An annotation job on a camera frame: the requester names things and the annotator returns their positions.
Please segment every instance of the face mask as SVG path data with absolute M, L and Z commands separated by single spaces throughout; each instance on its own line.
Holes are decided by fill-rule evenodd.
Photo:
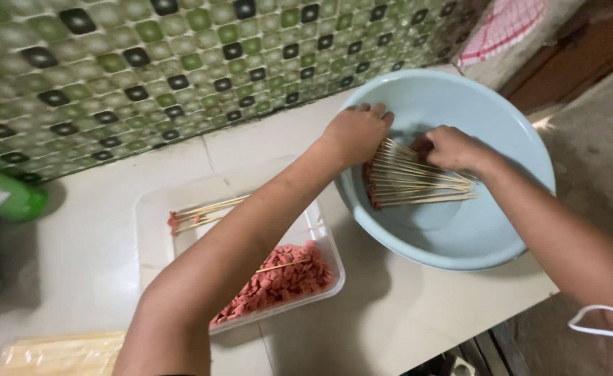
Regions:
M 613 337 L 613 331 L 612 330 L 584 328 L 584 327 L 580 327 L 580 326 L 577 325 L 578 322 L 583 319 L 583 316 L 585 316 L 585 314 L 587 312 L 594 311 L 594 310 L 599 310 L 599 309 L 604 309 L 604 310 L 607 310 L 607 311 L 613 311 L 613 307 L 602 306 L 602 305 L 595 305 L 595 306 L 584 307 L 583 309 L 578 311 L 578 314 L 576 314 L 576 316 L 573 319 L 571 319 L 569 321 L 570 328 L 574 329 L 574 330 L 578 330 L 579 332 L 590 333 L 590 334 L 593 334 L 593 335 L 604 335 L 604 336 L 608 336 L 608 337 Z

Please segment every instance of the mosaic tile wall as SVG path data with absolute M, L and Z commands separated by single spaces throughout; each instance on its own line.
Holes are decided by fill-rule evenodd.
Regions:
M 0 0 L 0 169 L 45 181 L 443 63 L 479 17 L 465 0 Z

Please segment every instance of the concrete floor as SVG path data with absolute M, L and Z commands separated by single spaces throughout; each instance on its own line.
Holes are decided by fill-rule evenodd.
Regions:
M 613 236 L 613 80 L 550 118 L 540 129 L 557 197 Z M 570 330 L 577 305 L 555 295 L 514 318 L 532 375 L 608 375 L 603 339 Z

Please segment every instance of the white countertop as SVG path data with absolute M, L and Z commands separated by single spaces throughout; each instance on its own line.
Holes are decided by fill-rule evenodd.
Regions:
M 1 235 L 18 273 L 0 303 L 0 349 L 17 338 L 127 329 L 140 291 L 135 201 L 163 187 L 298 155 L 348 95 L 47 184 L 62 205 Z M 367 235 L 333 184 L 318 200 L 344 262 L 343 290 L 213 336 L 215 375 L 398 376 L 557 292 L 528 253 L 483 272 L 422 266 Z

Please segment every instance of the green bottle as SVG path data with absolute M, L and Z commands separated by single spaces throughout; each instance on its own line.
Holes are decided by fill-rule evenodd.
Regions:
M 47 193 L 0 173 L 0 217 L 25 222 L 39 217 Z

